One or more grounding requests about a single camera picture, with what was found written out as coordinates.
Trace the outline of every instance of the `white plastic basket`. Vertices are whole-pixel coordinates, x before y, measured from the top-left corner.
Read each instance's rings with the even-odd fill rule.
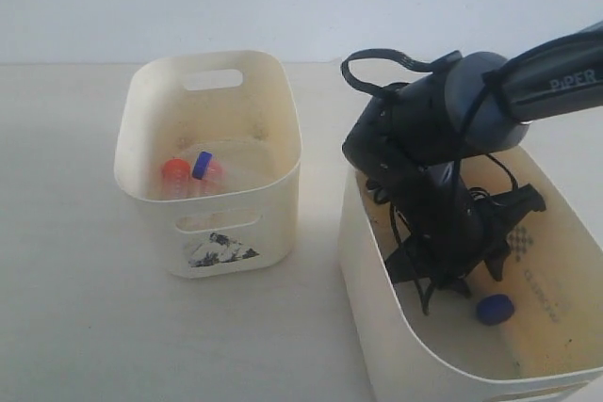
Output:
[[[412,282],[390,283],[383,257],[396,246],[388,206],[375,205],[365,178],[350,169],[338,252],[379,402],[560,401],[603,373],[601,248],[523,149],[498,158],[543,194],[547,210],[528,214],[510,235],[503,282],[480,265],[468,278],[473,298],[436,292],[429,316]],[[491,193],[509,189],[485,157],[467,160],[463,177]],[[486,327],[475,305],[496,293],[516,311]]]
[[[280,62],[255,51],[162,58],[133,77],[115,178],[139,208],[171,273],[200,278],[273,265],[293,248],[301,134]],[[173,157],[228,153],[265,182],[232,193],[163,201]]]

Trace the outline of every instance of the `white wall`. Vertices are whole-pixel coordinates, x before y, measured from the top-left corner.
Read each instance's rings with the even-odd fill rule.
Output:
[[[324,60],[386,46],[512,56],[603,19],[603,0],[0,0],[0,62],[147,61],[256,48]]]

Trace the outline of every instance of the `blue cap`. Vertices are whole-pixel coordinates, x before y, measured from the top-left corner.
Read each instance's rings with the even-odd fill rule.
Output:
[[[212,153],[206,153],[205,151],[199,154],[199,157],[197,157],[197,162],[195,163],[195,167],[192,169],[193,178],[204,178],[205,172],[207,171],[207,166],[209,165],[209,161],[212,159],[212,157]]]

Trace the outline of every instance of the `table surface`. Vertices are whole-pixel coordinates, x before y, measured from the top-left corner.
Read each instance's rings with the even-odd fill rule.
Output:
[[[139,66],[0,66],[0,400],[373,401],[335,252],[341,142],[367,97],[338,62],[285,65],[303,140],[297,246],[270,268],[187,281],[149,259],[113,179]],[[600,243],[602,121],[540,121],[523,143]]]

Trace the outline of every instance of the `checkered pattern logo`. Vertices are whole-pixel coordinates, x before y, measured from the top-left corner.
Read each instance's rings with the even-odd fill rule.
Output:
[[[521,261],[528,249],[534,245],[534,239],[528,234],[525,226],[516,226],[507,236],[507,243],[517,262]]]

